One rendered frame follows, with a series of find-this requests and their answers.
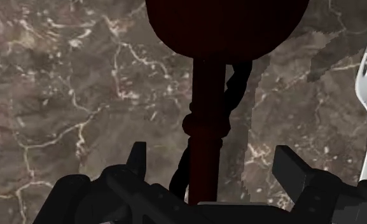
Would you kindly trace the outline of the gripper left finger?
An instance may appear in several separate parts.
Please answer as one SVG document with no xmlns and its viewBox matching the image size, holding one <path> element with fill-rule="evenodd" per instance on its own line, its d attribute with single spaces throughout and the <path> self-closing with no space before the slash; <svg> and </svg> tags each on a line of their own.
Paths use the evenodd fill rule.
<svg viewBox="0 0 367 224">
<path fill-rule="evenodd" d="M 125 164 L 105 168 L 94 181 L 60 178 L 33 224 L 199 224 L 190 206 L 145 175 L 146 143 L 136 142 Z"/>
</svg>

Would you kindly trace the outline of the dark red wooden spoon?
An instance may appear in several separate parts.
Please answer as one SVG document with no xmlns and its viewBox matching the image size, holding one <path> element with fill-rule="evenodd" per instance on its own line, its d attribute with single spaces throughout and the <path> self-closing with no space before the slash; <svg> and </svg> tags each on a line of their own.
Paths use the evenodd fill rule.
<svg viewBox="0 0 367 224">
<path fill-rule="evenodd" d="M 189 137 L 191 205 L 215 201 L 219 155 L 230 131 L 225 115 L 228 64 L 250 62 L 270 53 L 294 31 L 309 0 L 145 0 L 157 37 L 193 60 Z"/>
</svg>

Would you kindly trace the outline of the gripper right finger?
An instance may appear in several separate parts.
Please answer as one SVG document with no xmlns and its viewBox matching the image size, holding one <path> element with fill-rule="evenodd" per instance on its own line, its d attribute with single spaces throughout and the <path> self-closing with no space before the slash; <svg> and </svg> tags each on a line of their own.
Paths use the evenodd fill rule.
<svg viewBox="0 0 367 224">
<path fill-rule="evenodd" d="M 272 174 L 294 202 L 300 223 L 367 224 L 367 180 L 356 186 L 309 166 L 286 145 L 275 147 Z"/>
</svg>

